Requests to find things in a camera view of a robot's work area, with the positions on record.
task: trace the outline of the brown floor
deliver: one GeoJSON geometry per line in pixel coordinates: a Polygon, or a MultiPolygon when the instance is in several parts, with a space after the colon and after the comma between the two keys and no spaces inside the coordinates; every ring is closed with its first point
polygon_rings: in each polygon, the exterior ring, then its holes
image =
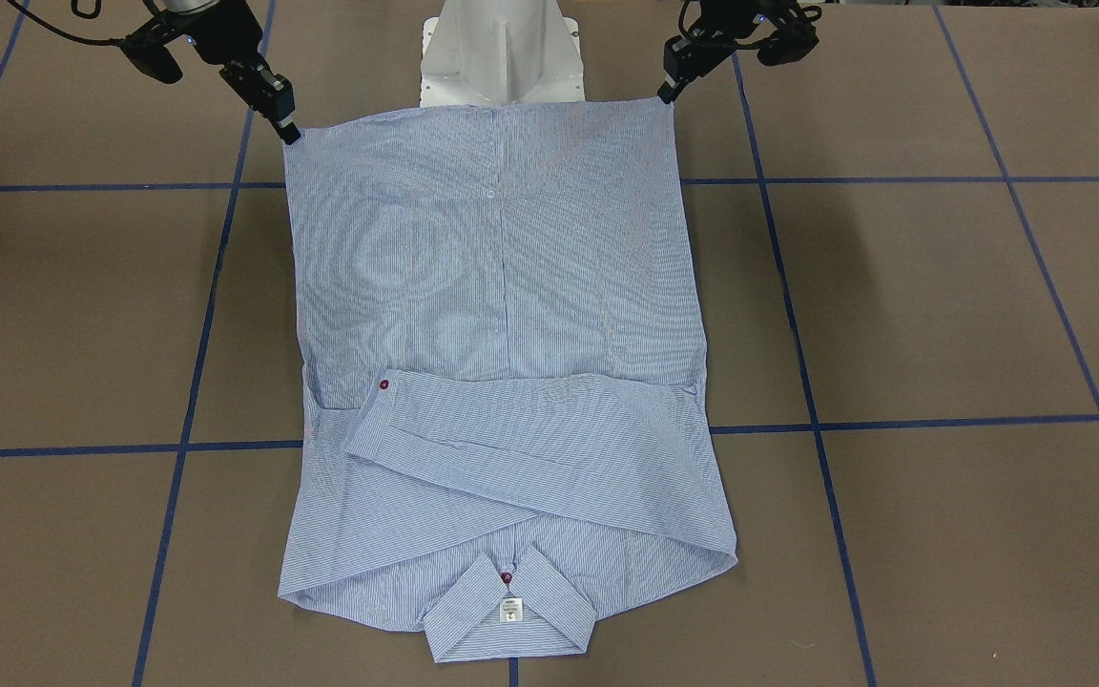
{"type": "MultiPolygon", "coordinates": [[[[589,98],[654,95],[676,7],[563,1],[589,98]]],[[[279,1],[300,124],[415,104],[437,9],[279,1]]],[[[0,686],[1099,684],[1099,10],[941,18],[828,5],[804,62],[746,56],[744,90],[723,65],[677,108],[741,565],[588,656],[437,666],[275,597],[301,435],[278,141],[242,145],[187,47],[165,87],[0,3],[0,686]]]]}

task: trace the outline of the black cable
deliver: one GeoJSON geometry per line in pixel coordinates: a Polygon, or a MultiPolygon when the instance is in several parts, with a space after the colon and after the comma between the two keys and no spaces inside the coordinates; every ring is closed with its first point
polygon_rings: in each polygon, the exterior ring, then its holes
{"type": "Polygon", "coordinates": [[[84,10],[79,10],[79,0],[70,0],[70,13],[75,14],[75,16],[79,19],[99,18],[100,10],[103,9],[101,8],[101,4],[103,4],[101,3],[101,0],[95,0],[95,3],[91,4],[91,12],[84,12],[84,10]]]}
{"type": "Polygon", "coordinates": [[[677,30],[677,33],[680,33],[681,35],[684,35],[685,38],[689,38],[689,36],[690,36],[689,32],[685,31],[685,12],[688,12],[689,8],[690,8],[690,0],[681,0],[681,13],[680,14],[676,14],[676,30],[677,30]]]}
{"type": "Polygon", "coordinates": [[[19,11],[19,13],[22,13],[23,16],[26,16],[32,21],[38,23],[38,25],[43,25],[48,31],[52,31],[57,35],[60,35],[63,38],[73,40],[73,42],[78,43],[80,45],[121,45],[122,43],[125,43],[123,42],[123,40],[120,38],[85,38],[82,35],[66,33],[65,31],[60,30],[60,27],[57,27],[56,25],[52,25],[52,23],[46,22],[45,19],[38,18],[36,16],[36,14],[27,11],[27,8],[25,8],[22,3],[20,3],[19,0],[8,0],[8,4],[11,4],[12,8],[19,11]]]}

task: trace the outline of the shirt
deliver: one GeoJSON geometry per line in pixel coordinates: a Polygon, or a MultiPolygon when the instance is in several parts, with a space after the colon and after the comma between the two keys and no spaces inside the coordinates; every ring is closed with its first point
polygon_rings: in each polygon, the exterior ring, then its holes
{"type": "Polygon", "coordinates": [[[436,662],[577,654],[735,564],[670,106],[376,114],[306,131],[286,174],[280,597],[425,631],[436,662]]]}

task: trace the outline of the cable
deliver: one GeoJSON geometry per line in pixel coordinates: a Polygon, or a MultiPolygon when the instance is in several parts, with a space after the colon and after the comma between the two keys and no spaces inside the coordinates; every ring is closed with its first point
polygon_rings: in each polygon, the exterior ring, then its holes
{"type": "Polygon", "coordinates": [[[79,19],[99,18],[100,10],[103,9],[101,8],[101,4],[103,4],[101,3],[101,0],[95,0],[95,3],[91,5],[91,12],[84,12],[84,10],[79,10],[79,0],[70,0],[70,13],[75,14],[75,16],[79,19]]]}
{"type": "Polygon", "coordinates": [[[38,18],[36,16],[36,14],[27,11],[27,8],[25,8],[22,3],[20,3],[19,0],[5,0],[5,1],[8,1],[8,4],[11,4],[12,8],[16,9],[19,13],[22,13],[23,16],[31,19],[32,21],[38,23],[38,25],[45,26],[48,31],[52,31],[57,35],[60,35],[65,40],[73,40],[73,42],[78,43],[80,45],[121,45],[122,43],[125,43],[124,40],[120,38],[85,38],[82,35],[66,33],[65,31],[60,30],[60,27],[57,27],[56,25],[52,25],[52,23],[46,22],[45,19],[38,18]]]}

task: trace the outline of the folded shirt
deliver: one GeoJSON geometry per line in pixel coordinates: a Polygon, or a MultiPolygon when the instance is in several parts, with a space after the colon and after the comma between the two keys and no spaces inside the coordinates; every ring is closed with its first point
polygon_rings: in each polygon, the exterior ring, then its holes
{"type": "Polygon", "coordinates": [[[735,565],[670,106],[376,114],[307,130],[286,174],[280,597],[436,662],[577,654],[735,565]]]}

